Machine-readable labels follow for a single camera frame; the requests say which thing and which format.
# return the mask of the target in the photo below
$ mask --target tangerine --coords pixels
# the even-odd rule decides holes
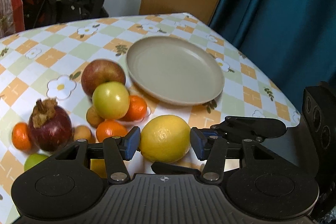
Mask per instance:
[[[28,124],[25,122],[18,122],[14,125],[12,131],[12,143],[14,147],[21,151],[29,151],[33,144],[29,137]]]
[[[146,101],[137,95],[130,95],[128,111],[121,120],[127,122],[141,120],[145,117],[146,113]]]
[[[105,120],[98,125],[96,130],[96,137],[97,140],[101,143],[108,137],[125,137],[127,133],[127,129],[120,123],[113,120]]]

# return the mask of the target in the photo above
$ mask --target apple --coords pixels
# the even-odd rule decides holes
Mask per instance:
[[[103,83],[93,92],[92,103],[100,117],[117,120],[128,111],[129,93],[120,82]]]
[[[31,154],[28,156],[28,158],[25,161],[25,164],[23,166],[23,170],[27,171],[28,169],[34,167],[36,164],[39,164],[41,161],[47,159],[48,156],[43,155],[43,154]]]
[[[125,85],[125,72],[119,64],[107,59],[93,60],[83,70],[81,78],[83,90],[90,97],[97,86],[112,81]]]

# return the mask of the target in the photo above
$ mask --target table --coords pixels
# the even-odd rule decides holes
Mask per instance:
[[[133,125],[142,129],[163,114],[180,116],[198,128],[209,128],[228,115],[277,118],[288,127],[298,124],[300,114],[276,85],[233,45],[188,13],[86,20],[14,34],[0,41],[0,223],[11,223],[18,216],[11,185],[23,172],[28,156],[11,144],[13,126],[27,122],[36,100],[50,94],[67,110],[73,126],[88,125],[85,114],[91,102],[80,84],[85,66],[107,58],[126,72],[125,53],[132,43],[154,35],[180,37],[211,54],[225,76],[223,93],[215,104],[171,106],[138,90],[127,76],[127,88],[142,95],[152,113],[140,123],[127,124],[128,129]],[[67,78],[66,92],[54,88],[60,77]],[[150,173],[150,164],[139,152],[126,162],[131,176]],[[202,162],[191,149],[178,164],[201,168]],[[237,160],[231,160],[226,170],[237,166]]]

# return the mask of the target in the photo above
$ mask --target lemon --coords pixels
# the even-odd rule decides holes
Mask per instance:
[[[143,128],[139,149],[150,161],[175,162],[190,149],[190,127],[178,116],[158,116]]]

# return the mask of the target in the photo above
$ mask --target small round fruit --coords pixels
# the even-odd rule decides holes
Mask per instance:
[[[127,129],[120,123],[112,120],[106,120],[98,125],[96,130],[96,138],[101,143],[104,139],[108,137],[125,137],[127,133]]]
[[[46,158],[48,158],[48,156],[43,155],[43,154],[34,153],[34,154],[29,155],[23,166],[23,170],[27,171],[28,169],[32,168],[36,164],[39,164],[41,161],[45,160]]]
[[[97,110],[94,106],[90,107],[86,112],[86,120],[90,126],[97,128],[97,126],[104,121],[97,113]]]
[[[150,161],[175,162],[190,149],[190,127],[178,116],[158,116],[143,128],[139,149]]]
[[[95,89],[92,103],[100,117],[118,120],[128,111],[129,93],[120,82],[104,83]]]
[[[31,150],[33,144],[30,140],[28,124],[25,122],[18,122],[16,125],[14,125],[12,131],[12,143],[18,150]]]
[[[74,141],[79,139],[87,139],[90,142],[91,138],[91,130],[87,126],[78,126],[75,128],[75,131],[73,133]]]
[[[130,95],[128,111],[121,120],[127,122],[141,120],[145,117],[146,113],[147,113],[146,101],[137,95]]]

